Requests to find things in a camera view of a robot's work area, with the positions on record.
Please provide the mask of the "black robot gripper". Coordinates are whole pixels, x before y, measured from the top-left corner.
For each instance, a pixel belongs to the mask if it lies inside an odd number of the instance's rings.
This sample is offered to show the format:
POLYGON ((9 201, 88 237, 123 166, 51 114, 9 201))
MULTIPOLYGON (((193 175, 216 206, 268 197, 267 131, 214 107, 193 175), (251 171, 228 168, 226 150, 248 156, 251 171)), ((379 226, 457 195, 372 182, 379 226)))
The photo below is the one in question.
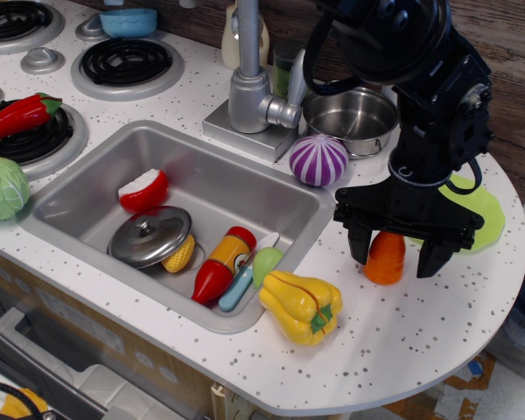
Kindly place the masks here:
POLYGON ((484 227, 479 214, 445 197, 436 186, 420 188, 391 175, 366 186, 340 188, 333 219, 347 229, 352 258, 366 265, 374 231, 420 239, 416 276, 436 275, 453 254, 470 249, 484 227))

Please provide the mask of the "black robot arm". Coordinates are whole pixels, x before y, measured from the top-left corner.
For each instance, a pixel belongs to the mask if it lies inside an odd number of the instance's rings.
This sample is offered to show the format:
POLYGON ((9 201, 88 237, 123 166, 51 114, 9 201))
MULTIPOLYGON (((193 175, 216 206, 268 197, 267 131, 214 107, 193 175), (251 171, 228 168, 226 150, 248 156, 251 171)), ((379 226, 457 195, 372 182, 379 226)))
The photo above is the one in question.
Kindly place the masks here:
POLYGON ((397 95, 400 136, 388 177, 337 190, 333 218, 348 233, 351 255, 368 260, 373 232, 422 241, 416 274, 432 277, 462 249, 470 249, 483 218, 447 199, 467 189, 452 183, 488 151, 490 70, 452 25, 446 1, 320 1, 303 74, 317 95, 364 84, 390 86, 397 95))

